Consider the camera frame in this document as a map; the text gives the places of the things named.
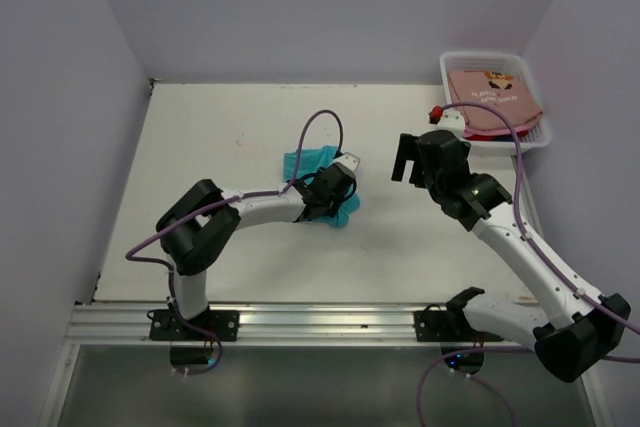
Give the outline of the turquoise t shirt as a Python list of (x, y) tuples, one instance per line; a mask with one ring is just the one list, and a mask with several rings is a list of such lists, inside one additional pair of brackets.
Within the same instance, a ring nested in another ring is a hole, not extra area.
[(298, 222), (343, 228), (360, 208), (355, 167), (340, 162), (343, 157), (339, 148), (331, 145), (283, 155), (283, 179), (294, 180), (293, 189), (304, 201)]

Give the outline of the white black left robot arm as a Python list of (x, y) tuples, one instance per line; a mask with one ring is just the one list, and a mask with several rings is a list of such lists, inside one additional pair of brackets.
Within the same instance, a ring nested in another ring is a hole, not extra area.
[(274, 195), (228, 191), (210, 179), (194, 184), (156, 224), (157, 232), (166, 233), (160, 245), (176, 269), (175, 331), (193, 340), (213, 330), (206, 271), (236, 231), (336, 216), (355, 193), (357, 165), (355, 158), (343, 155)]

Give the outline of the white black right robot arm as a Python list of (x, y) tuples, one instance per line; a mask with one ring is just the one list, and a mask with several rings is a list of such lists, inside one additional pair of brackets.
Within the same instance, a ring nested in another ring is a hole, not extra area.
[(528, 308), (469, 287), (414, 314), (420, 341), (451, 342), (491, 334), (534, 352), (570, 383), (621, 341), (631, 306), (574, 272), (526, 223), (511, 194), (491, 175), (473, 173), (469, 143), (447, 130), (399, 137), (391, 178), (429, 192), (448, 217), (490, 247), (534, 295)]

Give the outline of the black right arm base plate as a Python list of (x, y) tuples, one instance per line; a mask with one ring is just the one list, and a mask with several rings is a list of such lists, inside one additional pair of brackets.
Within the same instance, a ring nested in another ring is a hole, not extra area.
[(502, 342), (503, 338), (488, 332), (480, 332), (459, 320), (447, 310), (422, 309), (413, 312), (413, 327), (417, 342), (476, 343)]

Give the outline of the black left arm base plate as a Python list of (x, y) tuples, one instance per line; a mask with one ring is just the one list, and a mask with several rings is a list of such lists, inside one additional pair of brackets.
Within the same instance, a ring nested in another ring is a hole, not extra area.
[[(204, 334), (181, 324), (169, 309), (155, 309), (147, 312), (151, 321), (149, 339), (152, 341), (206, 341)], [(220, 341), (234, 342), (239, 326), (239, 312), (236, 310), (207, 310), (188, 323), (202, 330), (214, 333)]]

